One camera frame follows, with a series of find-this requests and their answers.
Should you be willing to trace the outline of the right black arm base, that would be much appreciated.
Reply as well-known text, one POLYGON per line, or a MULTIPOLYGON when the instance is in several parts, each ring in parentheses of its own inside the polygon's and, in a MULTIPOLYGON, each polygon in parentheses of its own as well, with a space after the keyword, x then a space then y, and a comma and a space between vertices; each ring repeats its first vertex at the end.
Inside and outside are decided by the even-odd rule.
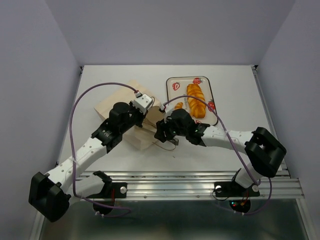
POLYGON ((243 187, 236 182, 236 177, 240 169, 232 177, 231 181, 216 181, 211 193, 217 201, 229 202, 230 210, 234 213, 246 215, 251 208, 251 197, 259 197, 260 191, 257 185, 251 183, 248 187, 243 187))

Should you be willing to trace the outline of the fake croissant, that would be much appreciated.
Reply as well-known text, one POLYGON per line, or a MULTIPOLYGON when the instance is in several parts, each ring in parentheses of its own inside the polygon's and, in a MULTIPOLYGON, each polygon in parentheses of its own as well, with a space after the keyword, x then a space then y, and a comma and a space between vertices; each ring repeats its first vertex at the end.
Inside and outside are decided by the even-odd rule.
POLYGON ((174 110, 179 110, 179 109, 183 109, 184 108, 184 103, 183 102, 178 102, 175 106, 174 106, 174 110))

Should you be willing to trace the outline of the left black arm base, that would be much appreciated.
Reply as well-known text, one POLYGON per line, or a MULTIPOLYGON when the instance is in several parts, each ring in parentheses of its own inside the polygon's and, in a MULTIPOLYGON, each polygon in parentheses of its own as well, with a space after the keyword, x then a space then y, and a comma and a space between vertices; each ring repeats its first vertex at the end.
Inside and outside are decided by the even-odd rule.
POLYGON ((128 184, 126 182, 114 182, 104 172, 95 171, 81 183, 83 183, 82 197, 92 204, 97 216, 119 218, 132 212, 129 207, 116 206, 117 199, 127 197, 128 184))

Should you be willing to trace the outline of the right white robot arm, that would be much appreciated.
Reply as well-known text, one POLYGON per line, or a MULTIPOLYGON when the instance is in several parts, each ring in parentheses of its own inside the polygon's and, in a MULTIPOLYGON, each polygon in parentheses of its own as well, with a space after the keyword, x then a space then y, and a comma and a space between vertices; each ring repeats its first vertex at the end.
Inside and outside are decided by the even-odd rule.
POLYGON ((195 146, 219 147, 245 154, 249 163, 230 182, 231 192, 242 195, 262 177, 274 178, 287 153, 286 148, 264 127, 254 131, 224 130, 197 123, 184 109, 174 110, 156 123, 154 137, 162 143, 176 136, 185 137, 195 146))

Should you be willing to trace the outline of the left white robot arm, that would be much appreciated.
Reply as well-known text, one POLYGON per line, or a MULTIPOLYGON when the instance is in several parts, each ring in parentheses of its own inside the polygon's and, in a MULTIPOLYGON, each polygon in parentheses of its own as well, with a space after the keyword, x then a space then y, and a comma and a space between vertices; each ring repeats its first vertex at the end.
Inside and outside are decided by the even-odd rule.
POLYGON ((115 198, 125 198, 126 183, 113 183, 102 171, 88 178, 76 179, 95 161, 99 160, 123 139, 123 134, 134 126, 141 127, 153 99, 147 95, 130 103, 117 102, 109 117, 95 130, 79 150, 47 173, 36 173, 30 184, 28 202, 50 222, 59 220, 68 208, 80 199, 107 199, 107 204, 95 202, 98 214, 105 216, 115 209, 115 198))

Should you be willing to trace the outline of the orange braided fake bread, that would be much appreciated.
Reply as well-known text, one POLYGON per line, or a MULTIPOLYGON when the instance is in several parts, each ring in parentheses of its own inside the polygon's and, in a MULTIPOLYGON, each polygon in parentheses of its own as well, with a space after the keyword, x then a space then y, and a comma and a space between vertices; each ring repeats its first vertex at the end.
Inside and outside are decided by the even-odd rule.
POLYGON ((193 83, 189 84, 186 94, 191 96, 187 98, 190 115, 197 119, 203 119, 206 116, 206 105, 203 102, 206 100, 200 86, 193 83))

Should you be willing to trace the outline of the metal tongs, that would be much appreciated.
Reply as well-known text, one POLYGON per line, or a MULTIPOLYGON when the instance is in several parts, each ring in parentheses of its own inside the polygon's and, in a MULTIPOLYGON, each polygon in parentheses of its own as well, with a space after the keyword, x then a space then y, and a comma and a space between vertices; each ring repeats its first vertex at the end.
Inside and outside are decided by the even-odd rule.
POLYGON ((176 137, 173 137, 172 139, 169 139, 168 142, 172 143, 174 146, 179 145, 179 140, 176 137))

